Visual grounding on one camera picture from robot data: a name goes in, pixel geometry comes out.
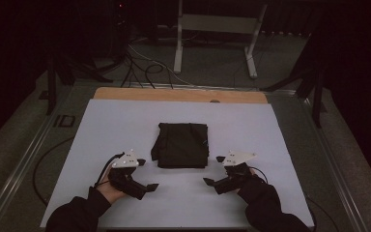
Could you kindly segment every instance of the metal rail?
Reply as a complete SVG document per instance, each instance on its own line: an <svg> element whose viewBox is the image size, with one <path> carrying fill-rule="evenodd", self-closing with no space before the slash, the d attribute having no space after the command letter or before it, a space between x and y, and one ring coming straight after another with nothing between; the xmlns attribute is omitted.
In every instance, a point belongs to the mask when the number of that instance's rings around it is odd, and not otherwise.
<svg viewBox="0 0 371 232"><path fill-rule="evenodd" d="M26 149L23 157L17 164L16 168L6 181L5 185L2 187L0 191L0 219L5 214L7 208L9 207L14 195L17 192L17 189L21 185L23 178L25 177L26 173L31 166L35 156L39 152L44 139L47 136L47 133L52 126L56 112L59 111L60 107L62 106L65 99L68 97L69 93L71 92L71 87L63 87L59 93L59 99L56 107L54 108L51 115L47 116L43 124L38 129L38 132L35 134L34 138L32 139L31 143L29 144L28 148Z"/></svg>
<svg viewBox="0 0 371 232"><path fill-rule="evenodd" d="M332 177L332 181L336 186L336 190L341 198L342 204L348 214L351 225L354 227L356 232L367 232L366 225L360 215L357 204L351 195L351 192L346 184L346 181L342 175L339 166L336 163L335 157L332 150L328 145L327 138L322 129L317 129L312 119L311 110L312 106L309 100L301 101L301 106L306 115L307 122L310 124L311 128L314 130L315 135L321 143L323 152L325 154L325 159L328 165L328 171Z"/></svg>

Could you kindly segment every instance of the dark background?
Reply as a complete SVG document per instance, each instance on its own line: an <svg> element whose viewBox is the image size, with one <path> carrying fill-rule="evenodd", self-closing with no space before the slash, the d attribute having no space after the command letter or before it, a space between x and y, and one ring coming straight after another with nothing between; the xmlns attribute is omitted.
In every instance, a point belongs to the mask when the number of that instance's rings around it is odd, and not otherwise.
<svg viewBox="0 0 371 232"><path fill-rule="evenodd" d="M51 41L80 62L120 52L124 40L118 37L111 52L100 45L117 34L110 30L109 2L97 2L98 7L88 11L83 0L0 1L0 128L46 69L46 33L57 36ZM176 1L136 0L129 6L127 19L151 40L158 37L158 24L170 27L177 22ZM248 9L234 1L185 1L185 12L199 14L207 10L217 15L255 14ZM85 20L92 24L83 27ZM310 36L294 72L314 61L328 65L325 86L371 165L371 1L274 1L262 30Z"/></svg>

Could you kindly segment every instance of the hand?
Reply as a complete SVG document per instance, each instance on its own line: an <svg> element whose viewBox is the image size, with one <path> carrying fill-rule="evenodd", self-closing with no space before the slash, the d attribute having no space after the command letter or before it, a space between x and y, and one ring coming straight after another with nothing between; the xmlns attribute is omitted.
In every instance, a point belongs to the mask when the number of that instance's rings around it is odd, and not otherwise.
<svg viewBox="0 0 371 232"><path fill-rule="evenodd" d="M110 172L111 166L109 166L103 176L103 178L100 181L100 185L96 187L96 189L107 199L110 204L113 204L118 199L126 196L126 194L122 191L119 191L115 188L113 188L110 185L108 174Z"/></svg>
<svg viewBox="0 0 371 232"><path fill-rule="evenodd" d="M252 175L255 175L254 168L249 168L249 171L251 172ZM238 193L240 191L240 188L237 188L234 190L235 193Z"/></svg>

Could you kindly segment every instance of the metal stand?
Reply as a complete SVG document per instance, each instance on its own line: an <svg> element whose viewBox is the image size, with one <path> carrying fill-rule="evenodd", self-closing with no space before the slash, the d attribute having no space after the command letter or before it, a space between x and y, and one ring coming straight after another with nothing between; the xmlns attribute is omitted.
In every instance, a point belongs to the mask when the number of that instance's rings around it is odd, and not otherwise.
<svg viewBox="0 0 371 232"><path fill-rule="evenodd" d="M179 0L177 48L174 60L174 73L182 72L183 30L229 32L252 35L251 43L245 48L244 53L246 64L248 65L249 76L251 78L256 78L257 71L255 69L252 51L257 42L266 9L267 5L264 4L258 18L183 14L183 0Z"/></svg>
<svg viewBox="0 0 371 232"><path fill-rule="evenodd" d="M59 75L63 84L73 85L74 76L71 72L71 68L84 72L99 82L107 82L107 83L113 82L113 80L104 78L102 75L76 62L71 57L61 54L60 52L49 50L48 55L47 55L48 107L47 107L46 115L50 115L54 107L56 106L56 73Z"/></svg>
<svg viewBox="0 0 371 232"><path fill-rule="evenodd" d="M312 105L312 119L315 125L320 128L320 113L322 104L322 91L324 86L324 72L327 67L320 67L319 65L314 65L313 67L304 69L297 74L291 74L288 78L283 79L272 86L266 88L260 88L261 91L273 92L279 88L294 82L298 79L302 79L300 87L296 91L296 95L301 99L306 99L309 94L314 91L314 99Z"/></svg>

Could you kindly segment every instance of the wooden edge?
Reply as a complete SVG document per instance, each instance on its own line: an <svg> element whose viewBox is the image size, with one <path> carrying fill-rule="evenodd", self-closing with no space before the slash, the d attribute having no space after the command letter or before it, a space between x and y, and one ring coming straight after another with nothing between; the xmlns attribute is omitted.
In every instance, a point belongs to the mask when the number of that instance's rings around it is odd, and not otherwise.
<svg viewBox="0 0 371 232"><path fill-rule="evenodd" d="M100 87L93 99L169 102L268 103L264 93L220 90L172 90Z"/></svg>

